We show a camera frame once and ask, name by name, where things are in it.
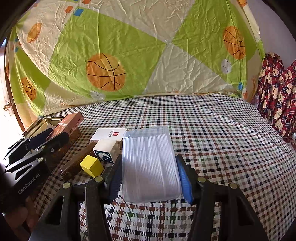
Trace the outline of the yellow wooden block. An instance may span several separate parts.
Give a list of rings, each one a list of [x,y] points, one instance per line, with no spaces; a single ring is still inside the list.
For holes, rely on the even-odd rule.
[[[80,163],[80,167],[91,177],[100,176],[103,171],[101,162],[93,156],[87,155]]]

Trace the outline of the copper pink rectangular box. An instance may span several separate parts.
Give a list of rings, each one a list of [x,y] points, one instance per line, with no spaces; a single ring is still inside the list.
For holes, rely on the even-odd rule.
[[[67,114],[52,130],[52,132],[47,137],[47,140],[57,136],[62,132],[66,132],[70,136],[74,130],[78,128],[83,120],[84,117],[81,112]]]

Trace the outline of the clear plastic box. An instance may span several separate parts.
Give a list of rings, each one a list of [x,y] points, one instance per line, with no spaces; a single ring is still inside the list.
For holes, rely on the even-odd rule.
[[[168,127],[125,132],[122,146],[122,195],[128,203],[178,198],[182,193]]]

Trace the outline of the gold metal tin box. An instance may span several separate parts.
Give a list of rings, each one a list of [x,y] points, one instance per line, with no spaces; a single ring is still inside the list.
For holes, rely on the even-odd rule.
[[[53,134],[54,128],[61,121],[61,117],[40,118],[36,120],[24,133],[27,143],[25,144],[23,157],[29,157],[42,146],[51,147],[51,150],[46,154],[46,164],[49,170],[53,171],[70,147],[81,136],[79,128],[76,128],[72,132],[63,130]]]

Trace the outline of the brown ridged stick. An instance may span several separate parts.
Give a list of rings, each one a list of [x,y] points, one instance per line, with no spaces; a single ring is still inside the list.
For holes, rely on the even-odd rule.
[[[63,180],[70,180],[82,170],[82,168],[80,167],[80,163],[87,155],[95,157],[93,148],[96,144],[97,142],[91,142],[84,149],[79,151],[70,161],[68,161],[65,165],[63,165],[60,168]]]

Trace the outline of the white cube block blue face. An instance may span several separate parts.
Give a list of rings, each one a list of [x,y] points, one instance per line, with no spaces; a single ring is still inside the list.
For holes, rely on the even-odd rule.
[[[99,161],[114,164],[121,155],[121,144],[116,140],[100,139],[93,148]]]

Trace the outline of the white box red logo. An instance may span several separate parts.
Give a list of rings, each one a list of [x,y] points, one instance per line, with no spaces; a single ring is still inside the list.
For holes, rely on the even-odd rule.
[[[98,128],[90,138],[91,142],[98,142],[103,139],[122,141],[126,128]]]

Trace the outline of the green basketball pattern sheet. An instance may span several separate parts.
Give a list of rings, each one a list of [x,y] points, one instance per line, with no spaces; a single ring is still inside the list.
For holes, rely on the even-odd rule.
[[[246,1],[38,1],[6,70],[20,116],[153,94],[251,100],[265,52]]]

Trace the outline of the red bear pattern fabric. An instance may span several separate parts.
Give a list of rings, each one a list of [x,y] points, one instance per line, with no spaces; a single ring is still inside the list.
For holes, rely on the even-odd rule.
[[[295,62],[285,69],[278,54],[266,54],[256,94],[261,116],[289,142],[295,133]]]

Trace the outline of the wooden window frame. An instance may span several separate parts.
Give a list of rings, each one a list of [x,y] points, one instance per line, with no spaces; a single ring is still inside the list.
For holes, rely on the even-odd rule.
[[[11,92],[11,84],[6,68],[6,44],[7,40],[1,44],[1,118],[4,123],[15,130],[17,133],[23,133],[25,127],[20,119],[16,104]]]

